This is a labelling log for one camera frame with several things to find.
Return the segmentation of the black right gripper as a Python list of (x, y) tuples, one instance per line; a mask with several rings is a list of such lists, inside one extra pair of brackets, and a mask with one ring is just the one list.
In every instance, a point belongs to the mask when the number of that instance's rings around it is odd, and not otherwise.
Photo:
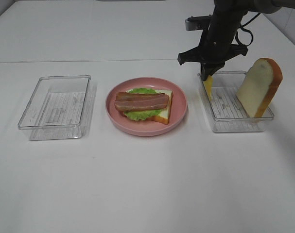
[(199, 45), (178, 55), (180, 65), (186, 62), (200, 63), (200, 78), (208, 76), (225, 66), (225, 62), (248, 52), (246, 45), (232, 44), (240, 22), (247, 10), (246, 2), (238, 0), (216, 0), (207, 30), (201, 30)]

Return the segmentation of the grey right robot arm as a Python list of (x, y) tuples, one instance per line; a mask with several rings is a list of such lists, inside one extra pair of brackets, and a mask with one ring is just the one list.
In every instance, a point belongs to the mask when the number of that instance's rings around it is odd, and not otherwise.
[(177, 58), (180, 65), (200, 63), (203, 81), (224, 67), (226, 61), (247, 54), (247, 45), (232, 43), (247, 12), (272, 14), (282, 7), (295, 9), (295, 0), (215, 0), (214, 5), (212, 15), (185, 20), (187, 31), (201, 30), (202, 34), (197, 47)]

